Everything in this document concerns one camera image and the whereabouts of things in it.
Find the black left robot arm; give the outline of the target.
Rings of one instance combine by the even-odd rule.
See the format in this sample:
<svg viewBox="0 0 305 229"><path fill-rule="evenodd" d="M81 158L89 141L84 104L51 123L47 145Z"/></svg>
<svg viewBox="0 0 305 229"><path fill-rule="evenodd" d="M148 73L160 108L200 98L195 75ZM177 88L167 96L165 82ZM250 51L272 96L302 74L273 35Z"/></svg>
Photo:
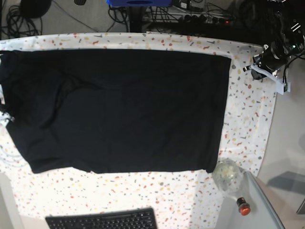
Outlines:
<svg viewBox="0 0 305 229"><path fill-rule="evenodd" d="M281 67L305 58L305 37L302 25L286 0L245 0L241 3L239 19L244 29L264 46L253 57L259 69L274 74Z"/></svg>

